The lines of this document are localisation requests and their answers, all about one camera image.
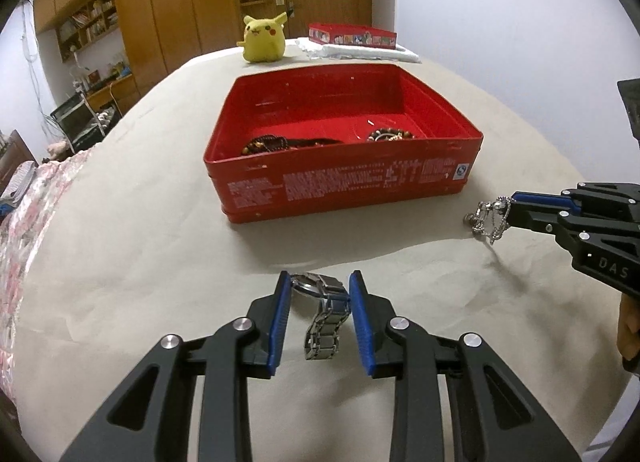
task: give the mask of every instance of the silver chain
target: silver chain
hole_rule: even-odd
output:
[[[493,202],[479,202],[478,208],[473,213],[467,213],[464,219],[465,224],[471,226],[471,230],[476,237],[486,237],[491,245],[496,240],[502,238],[502,234],[509,228],[507,217],[511,210],[511,197],[498,197]]]
[[[309,328],[306,330],[306,359],[331,359],[334,357],[340,347],[338,329],[349,317],[349,314],[334,314],[331,309],[323,312],[321,307],[322,306],[320,306],[318,313],[314,316],[311,325],[309,325]],[[332,323],[332,317],[339,319]]]

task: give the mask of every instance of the blue object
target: blue object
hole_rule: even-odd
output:
[[[278,302],[276,304],[276,312],[273,316],[273,322],[269,329],[269,356],[267,358],[267,368],[272,376],[276,374],[276,368],[280,366],[282,359],[282,345],[284,343],[284,334],[287,330],[287,321],[289,320],[289,309],[291,307],[291,277],[286,276],[284,285],[280,291]]]
[[[5,217],[7,216],[9,213],[11,213],[11,211],[13,211],[15,208],[9,204],[2,204],[0,205],[0,216],[1,217]]]
[[[360,361],[367,372],[367,376],[371,376],[376,367],[376,360],[373,354],[373,333],[367,311],[364,308],[365,297],[355,273],[351,273],[349,277],[349,295],[351,296],[351,315],[353,316],[353,326],[358,340]]]
[[[571,197],[565,197],[564,195],[546,195],[544,193],[525,193],[517,191],[511,195],[511,198],[517,202],[555,206],[559,210],[565,209],[575,216],[580,215],[580,206],[578,206]]]

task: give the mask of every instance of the bookshelf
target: bookshelf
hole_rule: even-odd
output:
[[[118,27],[118,11],[115,0],[89,0],[56,27],[62,61],[80,51]]]

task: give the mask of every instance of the red box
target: red box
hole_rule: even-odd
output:
[[[368,26],[309,24],[309,39],[318,44],[395,49],[396,33]]]
[[[414,139],[368,141],[378,128]],[[344,144],[240,156],[259,135]],[[234,223],[457,193],[482,134],[446,99],[390,64],[317,65],[234,83],[204,162]]]

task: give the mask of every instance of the pink patterned cloth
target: pink patterned cloth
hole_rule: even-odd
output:
[[[0,226],[0,388],[13,392],[15,323],[22,301],[22,280],[29,272],[60,197],[89,158],[90,150],[63,163],[39,166],[20,205]]]

